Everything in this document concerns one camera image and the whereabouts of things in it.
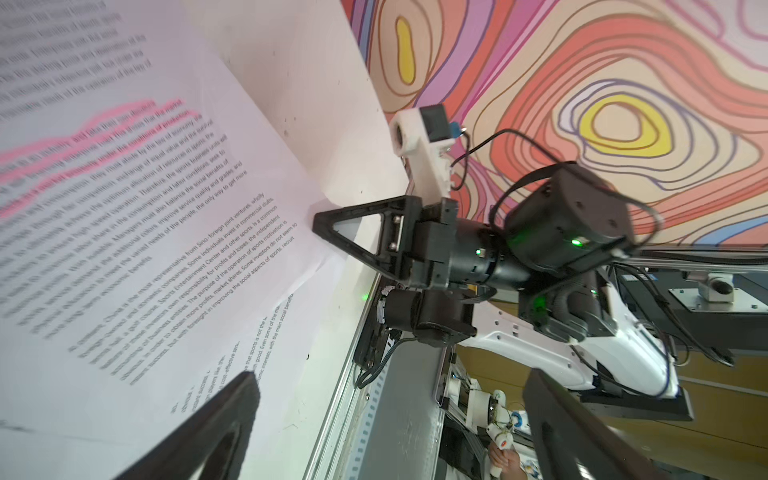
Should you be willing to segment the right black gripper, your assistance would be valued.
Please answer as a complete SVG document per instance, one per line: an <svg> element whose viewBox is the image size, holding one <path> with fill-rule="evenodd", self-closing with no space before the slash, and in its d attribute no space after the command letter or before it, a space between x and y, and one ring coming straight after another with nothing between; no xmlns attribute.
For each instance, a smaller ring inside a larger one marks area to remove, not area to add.
<svg viewBox="0 0 768 480"><path fill-rule="evenodd" d="M459 240L458 202L402 195L315 214L312 231L382 276L415 288L459 288L472 257Z"/></svg>

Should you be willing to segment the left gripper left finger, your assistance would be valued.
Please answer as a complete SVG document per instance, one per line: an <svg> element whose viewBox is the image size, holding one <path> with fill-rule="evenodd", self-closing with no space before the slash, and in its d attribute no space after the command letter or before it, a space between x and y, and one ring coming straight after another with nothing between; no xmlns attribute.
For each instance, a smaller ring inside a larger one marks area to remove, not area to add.
<svg viewBox="0 0 768 480"><path fill-rule="evenodd" d="M247 453L260 390L244 371L120 479L237 479Z"/></svg>

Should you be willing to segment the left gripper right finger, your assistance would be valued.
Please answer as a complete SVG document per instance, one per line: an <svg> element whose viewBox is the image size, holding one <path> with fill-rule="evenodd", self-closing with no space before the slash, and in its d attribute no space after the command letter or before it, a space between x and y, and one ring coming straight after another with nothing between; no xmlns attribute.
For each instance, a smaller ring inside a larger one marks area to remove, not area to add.
<svg viewBox="0 0 768 480"><path fill-rule="evenodd" d="M534 449L546 479L664 479L666 475L613 433L545 371L523 389Z"/></svg>

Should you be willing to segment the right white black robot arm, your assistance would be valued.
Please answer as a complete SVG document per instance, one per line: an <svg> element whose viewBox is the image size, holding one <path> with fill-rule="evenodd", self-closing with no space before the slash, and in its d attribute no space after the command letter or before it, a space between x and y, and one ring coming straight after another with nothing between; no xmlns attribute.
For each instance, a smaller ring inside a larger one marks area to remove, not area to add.
<svg viewBox="0 0 768 480"><path fill-rule="evenodd" d="M317 213L313 232L381 277L356 361L366 386L385 343L486 350L547 373L593 413L690 421L673 349L607 276L635 250L631 199L572 162L524 175L502 224L402 195Z"/></svg>

